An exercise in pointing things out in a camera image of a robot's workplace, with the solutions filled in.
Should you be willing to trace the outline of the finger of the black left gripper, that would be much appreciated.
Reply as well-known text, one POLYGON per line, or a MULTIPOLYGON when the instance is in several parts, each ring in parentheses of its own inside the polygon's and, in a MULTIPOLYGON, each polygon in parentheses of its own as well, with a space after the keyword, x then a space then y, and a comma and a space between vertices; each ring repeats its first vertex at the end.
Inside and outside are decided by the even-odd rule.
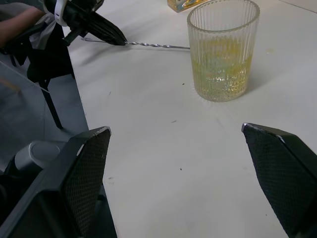
POLYGON ((112 22, 94 11, 83 11, 83 37, 89 33, 111 45, 125 46, 127 39, 123 32, 112 22))

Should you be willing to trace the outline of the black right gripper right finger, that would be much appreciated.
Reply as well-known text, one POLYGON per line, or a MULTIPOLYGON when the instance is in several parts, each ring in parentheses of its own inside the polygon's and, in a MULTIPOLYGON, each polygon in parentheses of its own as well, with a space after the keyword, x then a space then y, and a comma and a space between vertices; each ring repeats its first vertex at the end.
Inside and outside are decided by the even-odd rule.
POLYGON ((296 135, 263 125, 241 128, 257 179, 290 238, 317 236, 317 156, 296 135))

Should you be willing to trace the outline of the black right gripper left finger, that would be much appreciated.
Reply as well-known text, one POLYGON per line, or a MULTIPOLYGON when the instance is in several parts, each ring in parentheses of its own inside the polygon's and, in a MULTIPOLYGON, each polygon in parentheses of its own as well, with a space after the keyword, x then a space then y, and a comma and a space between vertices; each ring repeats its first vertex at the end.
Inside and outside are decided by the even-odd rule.
POLYGON ((114 238, 103 185, 107 126, 61 141, 33 141, 0 174, 3 238, 114 238))

